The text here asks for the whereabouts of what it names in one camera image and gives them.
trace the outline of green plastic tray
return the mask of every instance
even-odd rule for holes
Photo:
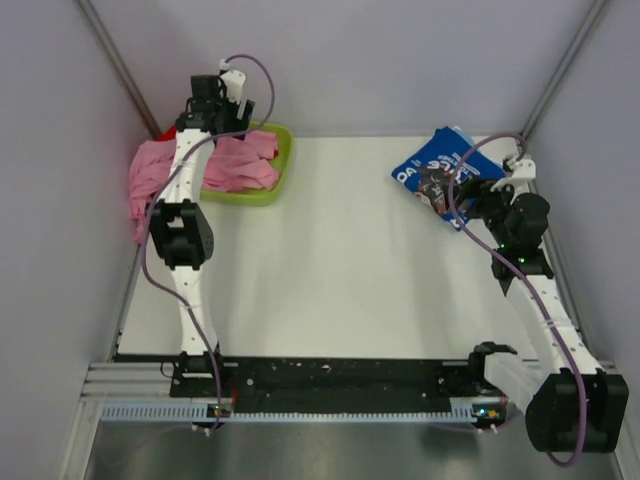
[[[215,192],[212,190],[202,190],[200,199],[212,202],[231,203],[234,205],[252,205],[264,207],[272,204],[282,189],[282,184],[287,178],[289,164],[291,162],[291,153],[293,150],[293,135],[288,128],[281,125],[273,125],[267,123],[260,130],[273,132],[278,136],[278,156],[270,160],[273,168],[280,172],[280,179],[273,190],[260,189],[256,190],[248,188],[239,193]]]

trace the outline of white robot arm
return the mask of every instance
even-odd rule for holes
[[[245,79],[244,73],[230,69],[224,61],[218,75],[191,77],[193,96],[176,121],[171,173],[179,165],[181,169],[162,192],[150,224],[156,251],[171,269],[175,291],[188,301],[213,348],[218,336],[211,322],[204,268],[213,253],[214,239],[197,202],[207,162],[215,149],[215,143],[207,140],[211,135],[244,131],[249,126],[253,102],[242,99]],[[207,348],[182,303],[180,320],[182,351],[202,355]]]
[[[525,366],[512,348],[492,342],[476,347],[469,357],[471,368],[525,412],[529,438],[536,449],[572,451],[578,437],[580,398],[571,357],[586,393],[584,450],[611,451],[624,417],[628,387],[622,376],[607,374],[585,347],[560,301],[553,271],[541,248],[550,207],[526,188],[535,179],[534,162],[528,157],[509,159],[503,166],[505,178],[465,182],[456,204],[461,204],[467,217],[483,220],[498,243],[495,251],[519,271],[516,275],[494,257],[493,275],[518,313],[537,353],[539,369]],[[530,287],[548,315],[542,313]]]

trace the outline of pink towel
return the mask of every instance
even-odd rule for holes
[[[145,208],[169,178],[175,150],[175,140],[144,142],[129,168],[129,205],[131,218],[136,222],[134,239],[138,244],[142,242]],[[276,155],[278,139],[275,133],[251,132],[244,141],[221,138],[209,158],[202,188],[218,192],[241,192],[246,188],[271,190],[280,178],[280,172],[268,162]]]

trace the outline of purple cable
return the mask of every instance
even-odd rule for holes
[[[189,304],[189,301],[186,298],[184,298],[182,295],[180,295],[178,292],[173,290],[172,288],[167,287],[167,286],[162,285],[161,283],[159,283],[149,273],[149,266],[147,264],[147,243],[149,242],[149,226],[151,224],[151,214],[153,212],[153,209],[154,209],[156,203],[158,203],[158,199],[160,198],[160,195],[162,195],[162,192],[173,181],[173,179],[176,178],[176,176],[180,173],[180,171],[182,170],[182,167],[184,166],[186,161],[189,159],[189,157],[191,155],[193,155],[193,153],[196,150],[198,150],[198,148],[200,148],[202,145],[204,145],[207,142],[212,142],[212,141],[217,140],[217,139],[222,138],[222,137],[235,137],[235,136],[238,136],[238,135],[246,135],[247,133],[253,132],[255,130],[259,130],[260,128],[262,128],[264,126],[265,123],[267,123],[267,121],[269,120],[269,117],[271,117],[271,114],[273,113],[273,106],[275,105],[275,87],[273,85],[273,79],[271,78],[271,74],[269,74],[269,71],[262,64],[262,62],[260,60],[258,60],[257,58],[255,58],[255,57],[253,57],[251,55],[240,53],[240,54],[237,54],[237,55],[230,56],[229,58],[226,59],[226,61],[230,62],[230,61],[238,59],[238,58],[246,58],[248,60],[251,60],[256,65],[258,65],[258,67],[260,67],[260,69],[263,71],[265,77],[267,77],[267,81],[269,82],[269,89],[271,90],[271,101],[269,102],[269,109],[267,110],[267,114],[265,115],[264,119],[256,127],[249,128],[247,130],[242,130],[242,131],[239,131],[239,132],[227,132],[227,133],[219,133],[217,135],[212,135],[212,136],[207,137],[207,138],[205,138],[203,140],[200,140],[198,143],[196,143],[194,146],[192,146],[189,149],[189,151],[187,151],[186,155],[182,159],[182,162],[180,164],[178,164],[178,166],[176,166],[176,168],[173,171],[173,173],[171,173],[171,175],[169,175],[169,178],[167,179],[167,181],[160,186],[158,191],[155,193],[155,195],[151,199],[151,202],[149,203],[149,206],[147,207],[147,213],[146,213],[146,215],[144,217],[144,226],[143,226],[143,234],[142,234],[142,261],[141,261],[142,273],[144,274],[145,278],[147,279],[147,281],[151,285],[153,285],[154,287],[162,290],[165,293],[168,293],[169,295],[174,296],[175,298],[178,299],[178,301],[180,303],[182,303],[186,307],[187,312],[189,313],[189,318],[191,319],[191,322],[193,322],[193,326],[195,327],[196,331],[198,332],[198,335],[202,339],[202,342],[204,343],[205,347],[207,348],[207,353],[209,354],[209,358],[211,359],[211,365],[213,367],[213,376],[214,376],[214,379],[215,379],[215,382],[216,382],[216,394],[217,394],[217,397],[218,397],[217,398],[218,399],[218,405],[222,405],[222,397],[221,397],[222,384],[220,382],[220,371],[218,370],[218,363],[216,362],[214,349],[211,346],[211,344],[209,343],[209,340],[207,339],[207,336],[204,333],[204,330],[202,330],[202,327],[198,324],[198,320],[196,319],[196,316],[193,313],[193,310],[191,310],[191,305]],[[215,423],[215,425],[213,427],[214,429],[218,426],[219,422],[220,422],[220,419],[219,419],[219,417],[216,416],[216,423]]]
[[[471,148],[469,148],[469,150],[467,150],[467,152],[462,156],[462,158],[458,162],[458,165],[456,165],[456,168],[454,168],[453,173],[451,174],[451,178],[455,179],[457,177],[458,172],[460,171],[464,163],[469,159],[469,157],[474,152],[476,152],[480,147],[486,145],[487,143],[493,142],[494,140],[497,140],[499,138],[513,138],[518,141],[518,143],[522,147],[522,152],[520,153],[520,155],[516,160],[520,160],[526,153],[528,144],[527,144],[527,140],[522,135],[518,133],[510,133],[510,132],[497,133],[495,135],[491,135],[490,137],[485,138],[484,140],[479,141],[478,143],[473,145]],[[551,334],[553,335],[555,340],[558,342],[558,345],[560,346],[562,353],[567,359],[567,362],[569,362],[569,366],[571,367],[571,372],[573,373],[573,376],[576,380],[576,385],[578,387],[578,400],[579,400],[578,440],[576,442],[575,450],[571,454],[571,457],[569,457],[569,459],[566,461],[558,460],[552,453],[548,453],[547,455],[549,456],[551,461],[556,465],[558,465],[559,467],[571,467],[575,465],[580,459],[580,457],[582,456],[582,449],[584,448],[584,441],[587,434],[587,393],[584,387],[584,381],[582,380],[582,375],[580,375],[580,371],[578,370],[578,365],[576,364],[576,361],[573,358],[573,355],[571,355],[571,351],[569,350],[569,347],[567,347],[567,344],[565,343],[564,339],[560,335],[560,332],[558,332],[558,329],[555,327],[553,320],[551,318],[551,315],[549,314],[547,307],[544,305],[544,301],[542,300],[542,297],[540,297],[540,295],[536,291],[533,284],[527,279],[526,275],[524,275],[518,269],[518,267],[516,267],[513,263],[507,260],[504,256],[500,255],[498,252],[492,249],[489,245],[487,245],[482,240],[480,240],[464,224],[464,221],[460,217],[460,213],[456,208],[455,198],[453,196],[454,184],[455,184],[455,181],[449,182],[449,187],[447,189],[447,199],[449,201],[449,208],[451,210],[451,214],[460,225],[460,228],[462,228],[464,233],[466,233],[467,236],[471,238],[471,240],[473,240],[475,243],[480,245],[480,247],[482,247],[484,250],[489,252],[493,257],[497,258],[505,267],[511,270],[511,272],[519,280],[522,281],[522,283],[527,287],[527,289],[529,289],[534,301],[538,305],[538,308],[540,308],[540,312],[542,313],[542,316],[549,323],[549,330],[551,331]]]

